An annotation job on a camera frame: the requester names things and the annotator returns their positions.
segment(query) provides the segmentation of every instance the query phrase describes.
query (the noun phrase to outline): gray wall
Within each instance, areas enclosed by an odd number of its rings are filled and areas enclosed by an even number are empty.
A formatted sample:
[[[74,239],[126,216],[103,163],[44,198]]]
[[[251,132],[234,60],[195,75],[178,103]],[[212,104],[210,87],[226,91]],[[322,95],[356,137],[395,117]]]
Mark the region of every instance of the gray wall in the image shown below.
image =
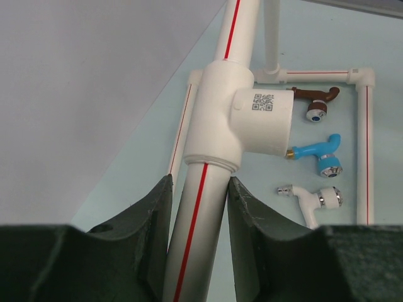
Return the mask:
[[[3,1],[0,223],[70,221],[223,3]]]

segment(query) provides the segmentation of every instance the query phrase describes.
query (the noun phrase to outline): red line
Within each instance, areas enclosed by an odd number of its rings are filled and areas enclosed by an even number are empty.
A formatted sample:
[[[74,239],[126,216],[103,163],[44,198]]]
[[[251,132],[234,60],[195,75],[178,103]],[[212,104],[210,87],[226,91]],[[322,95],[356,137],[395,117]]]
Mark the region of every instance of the red line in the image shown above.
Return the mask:
[[[229,50],[231,48],[232,36],[234,35],[235,23],[237,21],[237,15],[238,15],[238,9],[239,9],[240,1],[241,0],[237,0],[237,4],[235,5],[235,11],[234,11],[234,16],[232,17],[232,24],[231,24],[231,29],[229,31],[227,49],[225,50],[224,60],[227,59],[228,56],[229,56]]]
[[[171,162],[171,168],[170,168],[170,170],[169,170],[169,173],[171,173],[171,172],[172,172],[172,168],[173,168],[173,165],[174,165],[174,161],[175,161],[175,155],[176,155],[176,148],[178,147],[179,138],[180,138],[180,136],[181,136],[182,125],[183,125],[183,120],[184,120],[184,114],[186,113],[186,108],[188,107],[188,101],[189,101],[190,89],[191,89],[191,84],[190,84],[190,86],[189,86],[189,92],[188,92],[188,96],[186,97],[186,102],[185,102],[185,104],[184,104],[183,116],[182,116],[182,120],[181,120],[181,125],[179,126],[178,139],[176,140],[176,145],[175,145],[174,156],[173,156],[173,158],[172,158],[172,162]]]
[[[193,210],[193,216],[191,218],[188,240],[186,241],[186,247],[184,248],[181,270],[179,272],[178,283],[176,284],[176,290],[175,290],[175,296],[174,296],[173,302],[178,302],[179,297],[181,295],[182,284],[183,284],[183,279],[184,279],[184,272],[186,270],[186,265],[188,263],[188,258],[189,258],[191,240],[193,238],[193,233],[195,232],[197,214],[199,212],[200,201],[202,200],[204,182],[206,180],[206,175],[207,175],[207,167],[208,167],[208,164],[205,163],[203,166],[203,172],[201,173],[199,190],[197,192],[197,197],[196,197],[195,209]]]
[[[370,224],[370,171],[368,142],[368,86],[366,87],[366,224]]]
[[[320,71],[320,72],[287,72],[287,74],[348,74],[345,71],[337,71],[337,72],[328,72],[328,71]]]

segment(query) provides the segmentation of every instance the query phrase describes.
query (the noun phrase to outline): light blue table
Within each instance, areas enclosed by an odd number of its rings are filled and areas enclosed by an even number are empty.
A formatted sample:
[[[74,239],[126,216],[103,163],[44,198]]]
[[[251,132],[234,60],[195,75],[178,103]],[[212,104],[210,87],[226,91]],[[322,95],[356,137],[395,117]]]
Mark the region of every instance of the light blue table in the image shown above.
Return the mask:
[[[168,82],[132,137],[122,148],[102,180],[77,212],[72,224],[89,230],[136,202],[165,175],[193,69],[202,69],[213,58],[224,10]],[[280,21],[280,64],[295,70],[332,70],[373,67],[374,93],[375,222],[403,223],[403,21],[347,11],[298,0],[283,0]],[[259,23],[251,68],[264,64],[263,21]],[[327,90],[330,84],[299,84],[302,89]],[[336,152],[344,171],[335,179],[317,175],[316,159],[287,161],[280,157],[245,154],[236,176],[261,201],[297,223],[304,224],[296,198],[277,196],[277,186],[296,184],[311,191],[338,187],[345,202],[332,211],[317,211],[319,223],[352,224],[356,216],[356,93],[353,86],[337,85],[338,98],[318,124],[304,118],[307,103],[295,102],[290,145],[307,145],[340,133]],[[292,87],[272,86],[277,89]],[[178,210],[186,165],[179,173],[171,227]],[[220,233],[209,301],[235,301],[227,212]]]

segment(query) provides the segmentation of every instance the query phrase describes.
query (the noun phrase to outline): white pipe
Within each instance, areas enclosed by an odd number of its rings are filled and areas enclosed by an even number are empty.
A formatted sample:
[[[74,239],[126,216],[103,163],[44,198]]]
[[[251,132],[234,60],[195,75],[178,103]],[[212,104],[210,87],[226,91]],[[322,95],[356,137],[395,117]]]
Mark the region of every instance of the white pipe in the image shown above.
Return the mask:
[[[206,301],[230,171],[190,164],[169,245],[163,302]]]
[[[357,224],[371,225],[373,214],[373,88],[361,86],[358,91],[357,155]]]
[[[228,0],[214,60],[249,67],[260,0]]]
[[[348,78],[348,70],[284,70],[284,82],[343,82]]]
[[[280,22],[280,0],[264,0],[264,42],[266,45],[266,66],[264,71],[274,74],[278,64],[278,32]]]
[[[168,167],[168,174],[172,174],[173,180],[172,195],[175,194],[176,181],[178,180],[178,174],[181,168],[183,149],[186,142],[186,136],[188,134],[190,117],[193,111],[193,105],[195,103],[195,98],[201,77],[202,70],[193,70],[188,79],[188,89],[186,91],[182,114],[179,120],[179,126],[176,132],[174,147]]]

